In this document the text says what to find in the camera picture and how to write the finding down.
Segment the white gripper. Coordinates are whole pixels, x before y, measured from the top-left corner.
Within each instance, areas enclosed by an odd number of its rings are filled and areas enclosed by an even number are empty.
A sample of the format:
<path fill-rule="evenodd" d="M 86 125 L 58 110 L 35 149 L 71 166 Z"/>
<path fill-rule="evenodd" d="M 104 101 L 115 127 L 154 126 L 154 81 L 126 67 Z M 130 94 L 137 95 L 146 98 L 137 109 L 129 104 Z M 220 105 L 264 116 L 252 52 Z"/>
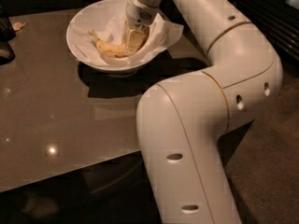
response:
<path fill-rule="evenodd" d="M 158 12 L 160 0 L 126 0 L 125 53 L 136 54 L 146 40 L 146 32 Z"/>

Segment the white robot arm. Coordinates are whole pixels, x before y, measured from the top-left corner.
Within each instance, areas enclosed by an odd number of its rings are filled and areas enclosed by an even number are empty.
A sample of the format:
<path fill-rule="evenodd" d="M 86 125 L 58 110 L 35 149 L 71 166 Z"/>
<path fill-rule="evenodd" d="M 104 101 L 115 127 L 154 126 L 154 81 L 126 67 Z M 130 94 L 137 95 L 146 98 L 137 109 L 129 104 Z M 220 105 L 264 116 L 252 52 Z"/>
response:
<path fill-rule="evenodd" d="M 128 18 L 161 0 L 128 0 Z M 227 0 L 173 0 L 206 55 L 205 69 L 149 88 L 137 137 L 163 224 L 242 224 L 219 138 L 251 122 L 278 96 L 282 65 L 260 30 Z"/>

